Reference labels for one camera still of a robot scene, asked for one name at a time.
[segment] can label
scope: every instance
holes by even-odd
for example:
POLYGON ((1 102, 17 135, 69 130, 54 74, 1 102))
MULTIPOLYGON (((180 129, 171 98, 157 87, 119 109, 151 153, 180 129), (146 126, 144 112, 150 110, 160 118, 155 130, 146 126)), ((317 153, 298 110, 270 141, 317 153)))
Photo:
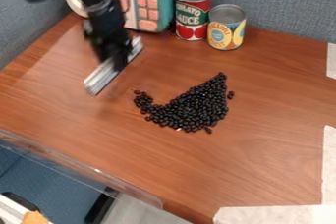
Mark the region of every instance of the can label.
POLYGON ((176 31, 186 40, 206 37, 210 0, 202 2, 176 2, 176 31))
POLYGON ((176 19, 187 26, 199 26, 207 23, 207 11, 183 2, 176 3, 176 19))
POLYGON ((246 22, 246 20, 243 20, 240 23, 230 25, 211 22, 207 30, 208 43, 220 50, 238 48, 243 43, 246 22))

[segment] wooden tabletop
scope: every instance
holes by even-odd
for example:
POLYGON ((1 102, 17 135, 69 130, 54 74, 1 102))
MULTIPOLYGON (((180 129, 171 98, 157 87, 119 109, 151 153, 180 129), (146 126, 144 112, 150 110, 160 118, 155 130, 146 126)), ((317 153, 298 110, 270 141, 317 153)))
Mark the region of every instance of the wooden tabletop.
POLYGON ((0 74, 0 130, 158 196, 194 223, 211 223, 222 206, 320 203, 323 127, 336 126, 326 43, 257 28, 229 52, 142 39, 141 56, 91 97, 83 81, 97 60, 70 15, 0 74), (165 103, 218 72, 236 96, 212 135, 160 128, 133 103, 135 89, 165 103))

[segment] tomato sauce can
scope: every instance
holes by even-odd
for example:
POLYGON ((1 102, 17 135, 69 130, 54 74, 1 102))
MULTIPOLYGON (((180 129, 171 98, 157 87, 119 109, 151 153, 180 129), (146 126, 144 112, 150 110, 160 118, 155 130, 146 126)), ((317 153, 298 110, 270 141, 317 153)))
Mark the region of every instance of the tomato sauce can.
POLYGON ((211 0, 176 0, 176 33, 185 40, 206 38, 211 0))
POLYGON ((245 35, 247 16, 236 5, 222 4, 209 12, 207 41, 219 50, 232 50, 240 47, 245 35))

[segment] blue floor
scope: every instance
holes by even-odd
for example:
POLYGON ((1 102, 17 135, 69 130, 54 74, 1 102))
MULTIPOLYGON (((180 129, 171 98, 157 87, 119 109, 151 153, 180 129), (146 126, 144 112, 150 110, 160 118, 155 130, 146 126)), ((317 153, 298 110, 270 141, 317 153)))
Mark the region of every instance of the blue floor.
POLYGON ((100 192, 0 147, 0 194, 35 204, 54 224, 84 224, 100 192))

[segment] red can label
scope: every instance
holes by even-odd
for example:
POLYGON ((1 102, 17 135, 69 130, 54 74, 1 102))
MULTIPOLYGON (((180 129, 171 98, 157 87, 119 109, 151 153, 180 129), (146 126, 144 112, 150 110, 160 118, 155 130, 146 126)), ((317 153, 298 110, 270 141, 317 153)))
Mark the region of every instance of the red can label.
POLYGON ((202 2, 176 2, 176 33, 186 40, 206 37, 210 0, 202 2))

